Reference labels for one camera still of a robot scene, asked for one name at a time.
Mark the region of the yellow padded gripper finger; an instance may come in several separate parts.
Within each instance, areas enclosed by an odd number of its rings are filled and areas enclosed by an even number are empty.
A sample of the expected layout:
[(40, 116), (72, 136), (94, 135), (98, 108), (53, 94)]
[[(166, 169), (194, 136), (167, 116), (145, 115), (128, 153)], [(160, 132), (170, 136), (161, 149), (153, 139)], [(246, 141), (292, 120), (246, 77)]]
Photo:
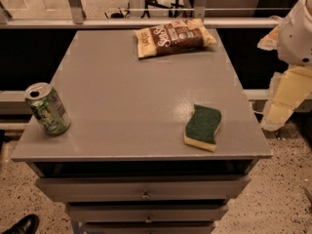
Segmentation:
[(268, 101), (263, 108), (261, 128), (269, 132), (278, 131), (311, 93), (311, 67), (290, 65), (283, 73), (275, 72), (269, 85)]

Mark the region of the small yellow gripper finger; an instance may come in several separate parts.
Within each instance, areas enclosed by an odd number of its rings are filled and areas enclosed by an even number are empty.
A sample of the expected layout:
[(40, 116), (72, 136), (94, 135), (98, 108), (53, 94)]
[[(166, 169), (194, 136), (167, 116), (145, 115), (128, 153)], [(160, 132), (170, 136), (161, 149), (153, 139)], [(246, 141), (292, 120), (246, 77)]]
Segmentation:
[(273, 51), (278, 46), (278, 35), (281, 26), (274, 27), (268, 34), (259, 40), (257, 47), (264, 51)]

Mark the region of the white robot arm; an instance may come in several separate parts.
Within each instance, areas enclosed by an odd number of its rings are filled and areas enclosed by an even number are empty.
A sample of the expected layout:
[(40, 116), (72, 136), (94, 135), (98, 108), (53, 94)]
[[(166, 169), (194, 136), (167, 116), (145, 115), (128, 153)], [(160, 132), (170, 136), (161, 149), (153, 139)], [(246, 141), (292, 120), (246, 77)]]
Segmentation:
[(312, 93), (312, 0), (298, 0), (257, 46), (276, 50), (289, 65), (283, 74), (273, 75), (260, 122), (263, 130), (278, 131)]

